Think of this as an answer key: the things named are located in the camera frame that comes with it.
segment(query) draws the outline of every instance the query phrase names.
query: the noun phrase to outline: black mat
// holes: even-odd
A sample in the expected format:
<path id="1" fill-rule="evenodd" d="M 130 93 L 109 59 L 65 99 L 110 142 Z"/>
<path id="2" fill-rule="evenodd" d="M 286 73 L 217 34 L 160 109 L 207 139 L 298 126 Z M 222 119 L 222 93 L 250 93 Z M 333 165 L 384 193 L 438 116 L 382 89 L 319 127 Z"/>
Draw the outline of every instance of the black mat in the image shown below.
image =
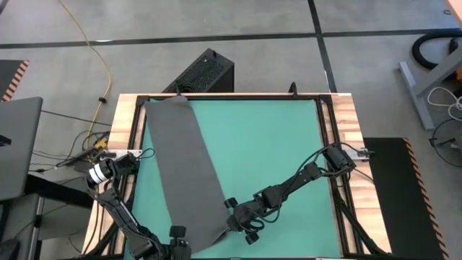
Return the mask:
<path id="1" fill-rule="evenodd" d="M 19 81 L 24 76 L 29 61 L 0 60 L 0 98 L 10 101 L 16 91 Z"/>
<path id="2" fill-rule="evenodd" d="M 365 138 L 370 167 L 393 254 L 449 259 L 407 139 Z"/>

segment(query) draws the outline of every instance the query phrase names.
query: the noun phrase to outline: gray fabric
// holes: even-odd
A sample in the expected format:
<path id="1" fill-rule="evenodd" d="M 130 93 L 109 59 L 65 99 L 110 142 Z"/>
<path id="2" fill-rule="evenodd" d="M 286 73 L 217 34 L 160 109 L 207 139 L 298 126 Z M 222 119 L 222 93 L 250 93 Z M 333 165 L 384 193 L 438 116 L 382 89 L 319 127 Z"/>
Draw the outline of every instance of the gray fabric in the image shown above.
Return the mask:
<path id="1" fill-rule="evenodd" d="M 145 108 L 170 219 L 187 228 L 192 252 L 201 251 L 226 232 L 229 212 L 196 115 L 183 96 Z"/>

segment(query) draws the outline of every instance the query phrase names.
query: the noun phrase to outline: black box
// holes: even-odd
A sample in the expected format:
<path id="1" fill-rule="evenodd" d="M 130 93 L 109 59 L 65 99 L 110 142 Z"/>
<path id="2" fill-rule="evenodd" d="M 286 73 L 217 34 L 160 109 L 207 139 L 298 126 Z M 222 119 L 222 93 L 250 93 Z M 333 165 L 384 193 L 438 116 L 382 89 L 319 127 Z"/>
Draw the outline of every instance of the black box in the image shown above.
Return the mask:
<path id="1" fill-rule="evenodd" d="M 163 93 L 234 92 L 234 62 L 208 48 Z"/>

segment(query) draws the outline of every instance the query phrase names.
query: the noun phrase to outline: orange and black striped edge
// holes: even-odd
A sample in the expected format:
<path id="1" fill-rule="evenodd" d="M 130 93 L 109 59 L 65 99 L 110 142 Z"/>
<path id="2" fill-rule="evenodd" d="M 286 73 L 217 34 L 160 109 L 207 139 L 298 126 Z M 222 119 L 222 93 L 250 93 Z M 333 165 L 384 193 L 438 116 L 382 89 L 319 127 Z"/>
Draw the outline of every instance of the orange and black striped edge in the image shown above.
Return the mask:
<path id="1" fill-rule="evenodd" d="M 443 259 L 449 260 L 448 250 L 446 249 L 443 236 L 441 235 L 441 232 L 440 232 L 440 227 L 438 226 L 435 213 L 433 212 L 432 205 L 430 204 L 430 199 L 428 198 L 427 190 L 425 189 L 425 184 L 424 184 L 424 181 L 422 180 L 422 175 L 420 174 L 420 170 L 419 170 L 419 166 L 417 165 L 416 157 L 414 155 L 414 152 L 412 151 L 411 142 L 407 138 L 403 138 L 403 140 L 406 143 L 406 148 L 408 150 L 409 157 L 411 158 L 412 165 L 414 166 L 414 172 L 416 173 L 417 183 L 420 186 L 420 191 L 422 192 L 424 202 L 427 205 L 428 215 L 430 216 L 430 220 L 432 221 L 432 224 L 433 224 L 433 229 L 435 230 L 436 238 L 438 239 L 438 242 L 440 244 L 440 248 L 443 253 Z"/>
<path id="2" fill-rule="evenodd" d="M 16 73 L 14 74 L 14 77 L 11 83 L 9 83 L 9 86 L 6 89 L 6 92 L 4 93 L 0 102 L 10 101 L 13 98 L 13 94 L 16 92 L 19 82 L 21 81 L 22 77 L 26 73 L 26 69 L 28 66 L 29 66 L 29 61 L 23 61 L 19 65 L 19 68 L 17 68 Z"/>

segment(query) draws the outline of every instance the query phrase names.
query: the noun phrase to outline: green surface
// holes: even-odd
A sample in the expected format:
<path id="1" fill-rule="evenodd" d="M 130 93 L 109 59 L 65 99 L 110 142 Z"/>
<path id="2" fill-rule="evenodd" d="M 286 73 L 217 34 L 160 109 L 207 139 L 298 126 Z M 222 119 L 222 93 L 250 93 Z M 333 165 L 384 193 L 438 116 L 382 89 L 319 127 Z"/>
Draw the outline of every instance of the green surface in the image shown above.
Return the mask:
<path id="1" fill-rule="evenodd" d="M 285 181 L 321 148 L 312 100 L 193 100 L 204 141 L 225 198 L 239 202 Z M 145 129 L 143 150 L 152 147 Z M 171 226 L 154 157 L 141 162 L 133 213 L 163 243 Z M 244 233 L 230 233 L 196 258 L 340 257 L 328 179 L 309 183 L 284 203 L 281 217 L 249 246 Z"/>

